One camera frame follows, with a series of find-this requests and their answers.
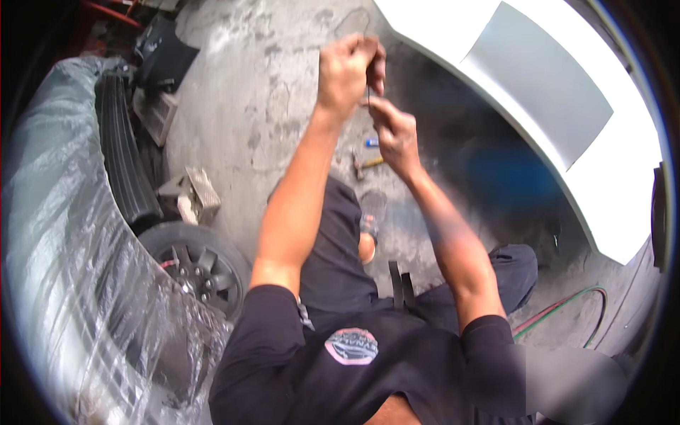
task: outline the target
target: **hand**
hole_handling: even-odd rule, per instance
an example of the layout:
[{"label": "hand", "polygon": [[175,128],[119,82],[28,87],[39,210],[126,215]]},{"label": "hand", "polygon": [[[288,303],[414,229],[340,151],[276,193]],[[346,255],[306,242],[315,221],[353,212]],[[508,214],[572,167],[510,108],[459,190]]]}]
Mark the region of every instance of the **hand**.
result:
[{"label": "hand", "polygon": [[[369,100],[364,99],[362,105],[368,106]],[[408,182],[422,170],[415,118],[383,97],[371,97],[369,113],[373,118],[373,128],[378,133],[380,154],[394,172]]]},{"label": "hand", "polygon": [[325,47],[319,54],[317,107],[342,124],[356,109],[367,81],[384,93],[385,48],[377,37],[349,35]]}]

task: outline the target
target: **hammer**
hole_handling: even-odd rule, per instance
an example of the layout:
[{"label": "hammer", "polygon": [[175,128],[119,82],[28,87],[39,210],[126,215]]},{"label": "hammer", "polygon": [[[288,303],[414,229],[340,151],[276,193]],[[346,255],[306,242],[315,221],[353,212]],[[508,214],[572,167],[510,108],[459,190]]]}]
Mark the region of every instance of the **hammer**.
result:
[{"label": "hammer", "polygon": [[382,156],[377,158],[369,159],[363,163],[359,161],[359,157],[355,150],[352,150],[352,159],[354,160],[354,171],[356,172],[356,179],[361,181],[364,179],[364,168],[374,167],[375,165],[382,164],[385,160]]}]

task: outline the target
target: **right hand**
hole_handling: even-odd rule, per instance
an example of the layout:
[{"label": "right hand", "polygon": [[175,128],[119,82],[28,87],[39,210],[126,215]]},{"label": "right hand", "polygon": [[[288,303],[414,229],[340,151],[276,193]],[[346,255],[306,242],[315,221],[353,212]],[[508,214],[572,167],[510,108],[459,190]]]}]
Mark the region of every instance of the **right hand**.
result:
[{"label": "right hand", "polygon": [[[362,105],[369,106],[369,100],[364,99]],[[373,118],[373,128],[378,133],[380,154],[407,182],[414,173],[422,170],[415,117],[400,111],[383,97],[371,97],[369,113]]]}]

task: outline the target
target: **wheel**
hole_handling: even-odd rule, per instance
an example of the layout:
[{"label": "wheel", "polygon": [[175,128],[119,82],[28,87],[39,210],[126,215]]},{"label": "wheel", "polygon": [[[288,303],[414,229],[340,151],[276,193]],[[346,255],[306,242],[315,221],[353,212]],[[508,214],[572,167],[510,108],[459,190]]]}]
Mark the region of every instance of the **wheel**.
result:
[{"label": "wheel", "polygon": [[139,241],[184,292],[230,322],[240,316],[251,267],[233,244],[184,222],[159,224]]}]

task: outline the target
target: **black t-shirt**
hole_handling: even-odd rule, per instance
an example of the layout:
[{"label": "black t-shirt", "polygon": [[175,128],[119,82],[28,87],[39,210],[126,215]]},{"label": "black t-shirt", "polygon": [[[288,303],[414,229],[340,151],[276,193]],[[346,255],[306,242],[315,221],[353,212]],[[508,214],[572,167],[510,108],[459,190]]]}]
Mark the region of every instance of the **black t-shirt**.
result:
[{"label": "black t-shirt", "polygon": [[305,342],[292,293],[259,286],[248,292],[224,351],[210,413],[215,425],[364,424],[401,394],[423,425],[530,424],[476,408],[462,383],[474,362],[481,381],[521,388],[508,384],[518,378],[499,366],[507,361],[494,349],[512,343],[500,316],[474,320],[459,338],[400,311],[347,315]]}]

